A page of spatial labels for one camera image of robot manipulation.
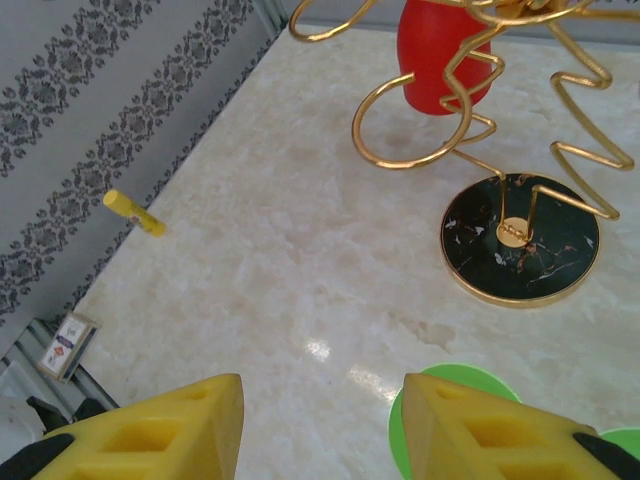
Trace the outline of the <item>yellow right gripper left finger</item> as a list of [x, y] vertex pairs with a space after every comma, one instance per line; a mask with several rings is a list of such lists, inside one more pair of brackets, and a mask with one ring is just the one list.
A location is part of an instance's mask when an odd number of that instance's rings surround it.
[[232, 479], [244, 424], [227, 373], [59, 427], [1, 465], [4, 479]]

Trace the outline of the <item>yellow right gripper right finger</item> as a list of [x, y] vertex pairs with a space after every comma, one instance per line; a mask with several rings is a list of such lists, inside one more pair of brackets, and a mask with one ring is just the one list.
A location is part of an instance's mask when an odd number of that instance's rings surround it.
[[429, 374], [404, 378], [414, 479], [636, 479], [639, 461], [594, 428]]

